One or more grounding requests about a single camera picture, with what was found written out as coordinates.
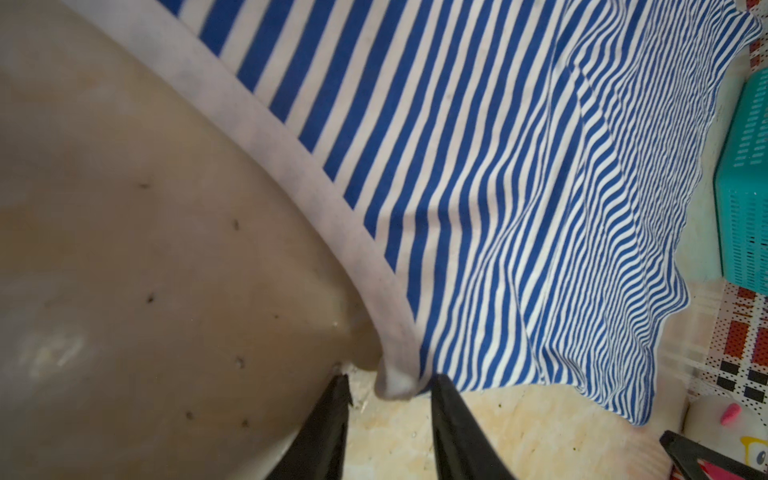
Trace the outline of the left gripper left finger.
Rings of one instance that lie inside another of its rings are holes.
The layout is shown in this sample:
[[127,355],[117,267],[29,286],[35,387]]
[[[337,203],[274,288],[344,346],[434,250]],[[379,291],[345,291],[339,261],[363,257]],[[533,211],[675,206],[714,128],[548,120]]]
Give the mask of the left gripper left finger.
[[348,376],[335,375],[267,479],[341,479],[351,406]]

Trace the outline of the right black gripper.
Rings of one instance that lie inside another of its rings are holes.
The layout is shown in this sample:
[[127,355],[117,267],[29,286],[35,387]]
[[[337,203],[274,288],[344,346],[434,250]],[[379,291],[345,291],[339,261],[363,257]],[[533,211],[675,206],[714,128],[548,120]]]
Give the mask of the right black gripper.
[[669,430],[660,437],[660,444],[684,479],[762,480],[767,478],[764,472]]

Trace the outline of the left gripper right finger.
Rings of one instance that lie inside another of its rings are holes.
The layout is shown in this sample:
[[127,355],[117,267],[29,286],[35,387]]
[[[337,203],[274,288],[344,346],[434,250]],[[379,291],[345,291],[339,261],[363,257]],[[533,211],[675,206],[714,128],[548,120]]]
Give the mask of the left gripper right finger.
[[514,479],[497,455],[451,379],[430,381],[433,447],[437,477]]

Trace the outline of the striped black white tank top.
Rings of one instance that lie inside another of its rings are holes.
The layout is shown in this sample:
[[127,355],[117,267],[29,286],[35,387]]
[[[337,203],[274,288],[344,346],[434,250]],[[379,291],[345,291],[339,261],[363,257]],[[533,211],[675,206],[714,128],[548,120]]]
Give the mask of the striped black white tank top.
[[733,1],[75,1],[260,164],[358,290],[377,393],[650,418]]

